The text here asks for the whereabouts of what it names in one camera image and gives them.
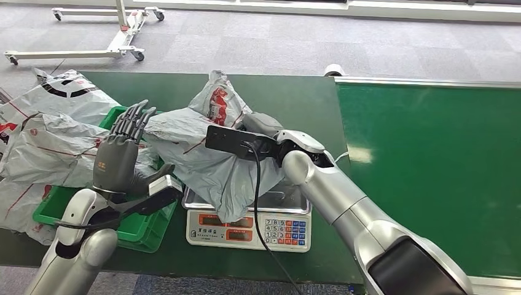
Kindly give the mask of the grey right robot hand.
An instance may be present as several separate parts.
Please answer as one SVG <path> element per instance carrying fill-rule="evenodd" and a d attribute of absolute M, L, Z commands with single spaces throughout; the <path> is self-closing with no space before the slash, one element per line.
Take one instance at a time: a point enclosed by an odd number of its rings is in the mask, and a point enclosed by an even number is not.
<path fill-rule="evenodd" d="M 284 129 L 275 118 L 260 112 L 245 114 L 242 124 L 248 132 L 259 133 L 272 138 L 275 138 L 278 132 Z"/>

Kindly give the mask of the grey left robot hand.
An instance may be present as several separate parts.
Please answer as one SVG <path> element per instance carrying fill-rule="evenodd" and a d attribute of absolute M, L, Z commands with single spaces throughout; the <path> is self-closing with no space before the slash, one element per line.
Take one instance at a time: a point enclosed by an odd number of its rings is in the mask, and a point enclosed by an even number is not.
<path fill-rule="evenodd" d="M 93 166 L 93 188 L 114 194 L 143 195 L 149 185 L 173 172 L 172 164 L 163 164 L 151 175 L 135 169 L 145 126 L 157 108 L 146 109 L 148 100 L 140 101 L 121 113 L 98 146 Z"/>

